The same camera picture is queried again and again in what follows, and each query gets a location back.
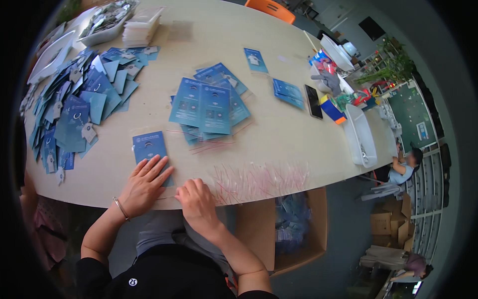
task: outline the bracelet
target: bracelet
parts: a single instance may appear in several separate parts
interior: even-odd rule
[[[124,218],[126,219],[126,221],[130,221],[130,218],[126,215],[126,213],[124,212],[123,208],[120,206],[120,202],[118,201],[118,198],[116,198],[116,196],[114,196],[114,197],[113,197],[113,200],[115,201],[116,205],[117,205],[118,208],[121,210],[121,212],[123,213]]]

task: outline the bulletin board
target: bulletin board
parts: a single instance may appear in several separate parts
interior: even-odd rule
[[[412,150],[410,142],[424,148],[436,143],[432,117],[420,92],[407,85],[391,92],[388,98],[396,120],[402,125],[403,151]]]

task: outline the hand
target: hand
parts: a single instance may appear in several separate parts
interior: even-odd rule
[[[134,218],[149,211],[166,189],[161,185],[171,175],[174,167],[168,167],[158,176],[168,162],[168,156],[164,156],[161,160],[159,158],[159,155],[156,155],[149,162],[147,159],[142,160],[128,178],[118,198],[119,204],[128,217]]]
[[[187,223],[201,236],[208,239],[221,227],[214,197],[200,178],[187,180],[184,186],[176,190],[175,197],[183,206]]]

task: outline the black smartphone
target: black smartphone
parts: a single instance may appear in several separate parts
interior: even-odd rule
[[[322,109],[320,109],[319,96],[317,95],[317,90],[308,86],[305,86],[305,92],[309,98],[309,112],[310,116],[322,119]]]

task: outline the green plant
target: green plant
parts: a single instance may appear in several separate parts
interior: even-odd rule
[[[413,72],[416,70],[415,63],[408,57],[403,46],[403,44],[397,43],[396,40],[388,36],[384,37],[383,44],[377,45],[378,50],[375,51],[375,57],[367,63],[364,75],[357,78],[355,82],[363,84],[384,78],[387,81],[391,80],[402,83],[412,79]],[[372,65],[374,61],[381,61],[380,63],[384,63],[385,67],[376,71],[375,66]]]

